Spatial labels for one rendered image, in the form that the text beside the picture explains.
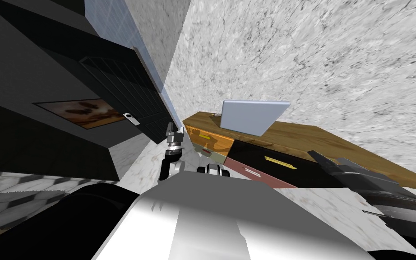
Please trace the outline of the reddish brown drawer front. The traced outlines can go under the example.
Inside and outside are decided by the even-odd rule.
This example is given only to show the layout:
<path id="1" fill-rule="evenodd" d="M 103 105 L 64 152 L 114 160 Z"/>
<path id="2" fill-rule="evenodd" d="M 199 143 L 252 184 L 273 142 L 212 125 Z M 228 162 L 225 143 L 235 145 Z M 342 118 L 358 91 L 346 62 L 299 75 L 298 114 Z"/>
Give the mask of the reddish brown drawer front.
<path id="1" fill-rule="evenodd" d="M 253 181 L 259 181 L 259 182 L 265 183 L 266 185 L 272 188 L 297 188 L 294 185 L 281 181 L 275 177 L 272 177 L 264 172 L 261 172 L 243 163 L 235 161 L 231 158 L 226 158 L 224 162 L 224 166 L 226 166 L 227 168 L 235 172 L 238 172 L 239 174 L 245 176 L 246 178 L 249 178 Z"/>

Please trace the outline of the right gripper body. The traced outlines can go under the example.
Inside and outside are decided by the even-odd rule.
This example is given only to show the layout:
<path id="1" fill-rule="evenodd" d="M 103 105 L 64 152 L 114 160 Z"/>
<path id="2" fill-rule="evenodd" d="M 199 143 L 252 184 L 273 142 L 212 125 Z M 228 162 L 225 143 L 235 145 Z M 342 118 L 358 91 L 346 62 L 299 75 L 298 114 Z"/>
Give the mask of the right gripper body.
<path id="1" fill-rule="evenodd" d="M 328 174 L 342 173 L 342 169 L 335 162 L 331 161 L 330 159 L 321 155 L 315 150 L 308 151 L 307 153 L 321 166 L 321 168 L 326 173 Z"/>

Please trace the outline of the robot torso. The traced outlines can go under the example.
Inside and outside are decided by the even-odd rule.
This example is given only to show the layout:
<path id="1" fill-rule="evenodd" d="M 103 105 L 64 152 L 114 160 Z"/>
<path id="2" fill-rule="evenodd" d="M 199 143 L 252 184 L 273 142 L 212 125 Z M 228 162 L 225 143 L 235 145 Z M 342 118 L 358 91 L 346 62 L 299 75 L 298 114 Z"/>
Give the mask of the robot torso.
<path id="1" fill-rule="evenodd" d="M 92 260 L 374 260 L 264 183 L 181 171 L 142 193 Z"/>

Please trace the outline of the brown picture on wall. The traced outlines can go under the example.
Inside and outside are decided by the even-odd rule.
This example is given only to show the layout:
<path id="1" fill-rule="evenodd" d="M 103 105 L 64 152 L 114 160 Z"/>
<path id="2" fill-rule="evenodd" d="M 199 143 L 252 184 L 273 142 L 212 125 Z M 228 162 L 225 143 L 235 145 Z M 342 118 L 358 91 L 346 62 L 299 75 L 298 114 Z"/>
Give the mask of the brown picture on wall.
<path id="1" fill-rule="evenodd" d="M 125 119 L 123 114 L 100 98 L 37 102 L 35 105 L 87 130 Z"/>

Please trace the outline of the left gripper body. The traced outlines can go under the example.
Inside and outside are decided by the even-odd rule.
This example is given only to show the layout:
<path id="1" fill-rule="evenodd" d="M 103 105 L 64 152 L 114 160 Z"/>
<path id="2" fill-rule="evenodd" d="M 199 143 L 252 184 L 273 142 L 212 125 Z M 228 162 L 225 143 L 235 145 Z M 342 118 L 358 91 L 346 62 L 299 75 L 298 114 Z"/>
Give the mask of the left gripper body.
<path id="1" fill-rule="evenodd" d="M 166 142 L 169 143 L 169 145 L 181 145 L 183 142 L 184 137 L 184 131 L 167 131 L 166 132 Z"/>

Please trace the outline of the pale blue-grey laptop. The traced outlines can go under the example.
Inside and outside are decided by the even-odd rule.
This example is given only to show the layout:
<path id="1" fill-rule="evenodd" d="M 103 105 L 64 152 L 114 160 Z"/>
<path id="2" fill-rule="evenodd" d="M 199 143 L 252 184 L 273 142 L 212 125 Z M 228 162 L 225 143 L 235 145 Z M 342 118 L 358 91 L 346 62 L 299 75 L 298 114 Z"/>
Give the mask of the pale blue-grey laptop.
<path id="1" fill-rule="evenodd" d="M 225 100 L 220 127 L 262 136 L 289 106 L 290 103 L 285 101 Z"/>

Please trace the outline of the wooden desk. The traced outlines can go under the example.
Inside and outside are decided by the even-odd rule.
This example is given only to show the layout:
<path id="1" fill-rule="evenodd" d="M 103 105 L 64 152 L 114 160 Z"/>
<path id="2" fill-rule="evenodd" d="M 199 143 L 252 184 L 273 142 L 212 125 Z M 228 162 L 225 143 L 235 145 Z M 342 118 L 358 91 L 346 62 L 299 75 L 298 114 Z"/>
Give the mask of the wooden desk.
<path id="1" fill-rule="evenodd" d="M 220 117 L 212 113 L 197 112 L 184 120 L 184 125 L 196 127 L 215 134 L 239 140 L 262 148 L 271 149 L 291 156 L 317 163 L 307 152 L 315 150 L 333 162 L 345 158 L 368 170 L 383 174 L 402 187 L 416 189 L 416 174 L 383 157 L 352 144 L 319 127 L 286 122 L 274 122 L 260 137 L 220 128 Z M 193 143 L 204 155 L 213 158 L 221 156 L 224 164 L 227 156 L 206 150 Z"/>

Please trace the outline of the black drawer front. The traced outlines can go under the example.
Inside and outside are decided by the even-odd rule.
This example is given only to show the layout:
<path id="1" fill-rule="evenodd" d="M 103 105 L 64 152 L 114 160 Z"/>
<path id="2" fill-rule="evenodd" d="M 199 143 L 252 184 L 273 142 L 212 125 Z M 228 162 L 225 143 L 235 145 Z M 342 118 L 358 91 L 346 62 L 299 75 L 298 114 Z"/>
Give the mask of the black drawer front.
<path id="1" fill-rule="evenodd" d="M 296 167 L 293 170 L 265 160 L 265 156 Z M 343 188 L 336 178 L 327 174 L 316 162 L 235 140 L 227 158 L 264 172 L 297 188 Z"/>

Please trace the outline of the orange wooden drawer front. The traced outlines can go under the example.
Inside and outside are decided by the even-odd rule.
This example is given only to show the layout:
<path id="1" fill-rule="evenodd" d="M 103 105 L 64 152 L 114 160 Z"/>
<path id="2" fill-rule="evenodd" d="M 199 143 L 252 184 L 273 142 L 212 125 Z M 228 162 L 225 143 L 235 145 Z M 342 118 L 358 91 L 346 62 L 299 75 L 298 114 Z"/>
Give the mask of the orange wooden drawer front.
<path id="1" fill-rule="evenodd" d="M 234 140 L 229 137 L 225 137 L 219 134 L 215 134 L 206 130 L 198 129 L 192 126 L 185 126 L 190 140 L 203 147 L 206 150 L 210 150 L 221 155 L 227 156 L 231 147 L 233 146 Z M 211 139 L 204 139 L 199 134 L 210 136 Z"/>

